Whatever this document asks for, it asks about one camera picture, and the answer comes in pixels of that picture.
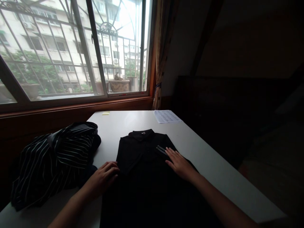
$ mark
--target potted plant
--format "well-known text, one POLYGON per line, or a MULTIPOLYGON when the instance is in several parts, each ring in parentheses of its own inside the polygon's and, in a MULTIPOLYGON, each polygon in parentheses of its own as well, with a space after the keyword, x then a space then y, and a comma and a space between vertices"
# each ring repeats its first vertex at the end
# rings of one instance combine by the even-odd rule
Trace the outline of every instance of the potted plant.
POLYGON ((21 83, 20 85, 30 100, 39 100, 39 84, 21 83))
POLYGON ((129 82, 130 80, 126 80, 118 76, 118 72, 116 72, 114 80, 109 80, 110 88, 113 92, 128 92, 129 82))
POLYGON ((15 101, 13 95, 8 91, 5 85, 0 81, 0 104, 9 101, 15 101))

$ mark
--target flower pot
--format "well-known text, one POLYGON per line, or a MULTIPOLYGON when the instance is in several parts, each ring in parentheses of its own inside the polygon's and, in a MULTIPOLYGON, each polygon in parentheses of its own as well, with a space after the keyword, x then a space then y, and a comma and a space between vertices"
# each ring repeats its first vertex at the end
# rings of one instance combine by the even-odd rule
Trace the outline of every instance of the flower pot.
POLYGON ((5 87, 5 85, 0 85, 0 93, 5 96, 7 99, 15 100, 13 95, 8 91, 8 89, 5 87))
POLYGON ((29 97, 30 100, 38 100, 39 96, 39 84, 21 84, 22 89, 29 97))
MULTIPOLYGON (((102 82, 95 82, 97 93, 98 94, 104 94, 104 89, 102 87, 102 82)), ((106 80, 105 85, 107 87, 107 92, 109 92, 109 82, 106 80)))
POLYGON ((0 85, 0 104, 16 102, 13 95, 8 91, 5 85, 0 85))
POLYGON ((102 82, 95 82, 96 90, 98 94, 104 94, 104 89, 102 88, 102 82))
POLYGON ((110 88, 113 92, 128 92, 130 80, 116 81, 109 80, 110 88))

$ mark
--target white table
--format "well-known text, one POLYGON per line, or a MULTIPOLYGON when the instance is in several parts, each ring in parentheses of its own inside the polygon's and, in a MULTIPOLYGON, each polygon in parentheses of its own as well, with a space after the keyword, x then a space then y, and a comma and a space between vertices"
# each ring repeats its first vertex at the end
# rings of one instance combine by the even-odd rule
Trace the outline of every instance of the white table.
MULTIPOLYGON (((121 137, 134 130, 153 129, 156 133, 167 134, 177 150, 254 221, 260 223, 286 216, 184 122, 158 124, 152 111, 111 111, 108 116, 96 112, 88 121, 98 125, 101 137, 94 158, 96 167, 116 160, 121 137)), ((62 191, 40 208, 20 212, 8 204, 0 213, 0 227, 46 227, 76 191, 62 191)), ((85 208, 79 227, 99 227, 101 202, 100 197, 85 208)))

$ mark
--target folded clothing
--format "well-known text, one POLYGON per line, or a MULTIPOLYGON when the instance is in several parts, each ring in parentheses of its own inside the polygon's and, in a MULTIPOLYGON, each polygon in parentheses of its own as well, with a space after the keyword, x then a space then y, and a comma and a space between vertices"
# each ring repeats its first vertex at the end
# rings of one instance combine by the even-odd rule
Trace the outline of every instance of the folded clothing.
POLYGON ((103 195, 100 227, 222 227, 199 191, 165 163, 171 160, 160 147, 176 150, 152 129, 120 139, 120 173, 103 195))
POLYGON ((97 125, 79 122, 36 137, 10 168, 11 203, 17 211, 42 206, 63 189, 82 186, 97 168, 93 155, 101 143, 97 125))

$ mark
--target window sill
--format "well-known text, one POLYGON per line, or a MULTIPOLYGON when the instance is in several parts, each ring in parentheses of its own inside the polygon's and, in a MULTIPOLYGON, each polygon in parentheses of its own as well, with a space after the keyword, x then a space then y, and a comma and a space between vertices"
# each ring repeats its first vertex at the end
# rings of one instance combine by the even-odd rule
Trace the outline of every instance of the window sill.
POLYGON ((85 103, 85 104, 74 104, 74 105, 66 105, 66 106, 53 107, 53 108, 43 108, 43 109, 3 113, 3 114, 0 114, 0 119, 8 118, 8 117, 55 112, 55 111, 66 111, 66 110, 73 110, 73 109, 75 109, 75 112, 77 112, 77 109, 82 109, 82 108, 89 108, 92 111, 117 110, 117 109, 122 109, 122 108, 131 107, 131 106, 142 105, 142 104, 149 104, 149 103, 151 103, 151 107, 152 107, 153 97, 151 97, 151 96, 126 98, 126 99, 119 99, 119 100, 91 102, 91 103, 85 103))

